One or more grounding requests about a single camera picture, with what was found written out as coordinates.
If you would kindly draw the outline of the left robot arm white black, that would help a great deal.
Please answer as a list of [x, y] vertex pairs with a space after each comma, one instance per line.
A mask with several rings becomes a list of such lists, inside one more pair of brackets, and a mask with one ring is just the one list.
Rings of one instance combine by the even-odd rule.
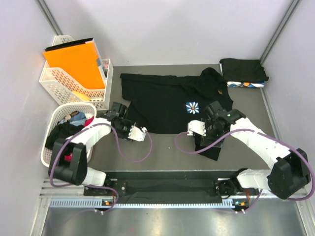
[[111, 191], [112, 184], [106, 180], [106, 173], [88, 167], [87, 152], [111, 132], [117, 137], [129, 140], [133, 121], [126, 119], [127, 106], [113, 103], [106, 111], [78, 133], [69, 138], [58, 138], [53, 146], [49, 166], [51, 185], [53, 179], [64, 181], [64, 186], [94, 185], [95, 190], [106, 195]]

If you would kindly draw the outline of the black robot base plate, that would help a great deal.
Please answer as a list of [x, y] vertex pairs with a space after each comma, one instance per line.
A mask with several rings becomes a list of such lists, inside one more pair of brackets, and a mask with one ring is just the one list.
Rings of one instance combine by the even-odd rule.
[[234, 171], [110, 171], [105, 186], [120, 204], [209, 204], [246, 196], [232, 183]]

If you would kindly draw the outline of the black t shirt flower print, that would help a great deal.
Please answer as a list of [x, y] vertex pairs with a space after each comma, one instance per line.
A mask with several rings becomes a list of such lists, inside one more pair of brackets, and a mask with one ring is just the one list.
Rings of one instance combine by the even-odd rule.
[[127, 119], [150, 133], [185, 132], [190, 121], [206, 118], [206, 106], [215, 101], [227, 111], [233, 106], [226, 82], [211, 67], [199, 76], [122, 73], [120, 78], [122, 98], [130, 102]]

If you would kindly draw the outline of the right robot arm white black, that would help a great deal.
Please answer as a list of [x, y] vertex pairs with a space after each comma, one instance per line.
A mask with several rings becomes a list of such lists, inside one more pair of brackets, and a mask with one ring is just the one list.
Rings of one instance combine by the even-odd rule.
[[199, 135], [201, 150], [220, 146], [232, 136], [256, 153], [268, 166], [267, 170], [241, 168], [227, 180], [215, 181], [221, 196], [240, 195], [249, 188], [268, 190], [286, 200], [311, 182], [307, 155], [269, 137], [237, 109], [227, 111], [215, 101], [205, 108], [206, 117], [188, 123], [188, 132]]

